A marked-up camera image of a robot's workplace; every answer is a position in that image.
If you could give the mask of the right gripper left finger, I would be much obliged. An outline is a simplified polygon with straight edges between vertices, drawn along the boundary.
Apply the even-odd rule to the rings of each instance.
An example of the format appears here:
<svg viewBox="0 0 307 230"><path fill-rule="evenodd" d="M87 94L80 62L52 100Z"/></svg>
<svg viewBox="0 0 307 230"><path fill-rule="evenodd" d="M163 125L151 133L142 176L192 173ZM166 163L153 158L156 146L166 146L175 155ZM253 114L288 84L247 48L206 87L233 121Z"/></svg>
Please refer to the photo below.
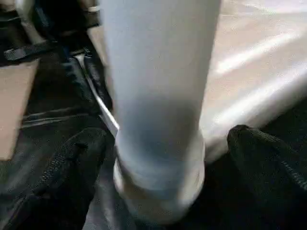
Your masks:
<svg viewBox="0 0 307 230"><path fill-rule="evenodd" d="M86 128L54 151L22 149L0 183L3 230L80 230L94 197L106 133Z"/></svg>

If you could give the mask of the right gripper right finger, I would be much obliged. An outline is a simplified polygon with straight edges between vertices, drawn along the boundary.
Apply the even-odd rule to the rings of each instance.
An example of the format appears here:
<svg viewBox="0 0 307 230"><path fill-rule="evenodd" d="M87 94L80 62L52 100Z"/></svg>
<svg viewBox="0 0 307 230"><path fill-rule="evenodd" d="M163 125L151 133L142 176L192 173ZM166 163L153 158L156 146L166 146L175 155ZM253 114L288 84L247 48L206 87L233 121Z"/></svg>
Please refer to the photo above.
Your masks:
<svg viewBox="0 0 307 230"><path fill-rule="evenodd" d="M307 157L246 125L232 128L228 149L263 216L281 230L307 228Z"/></svg>

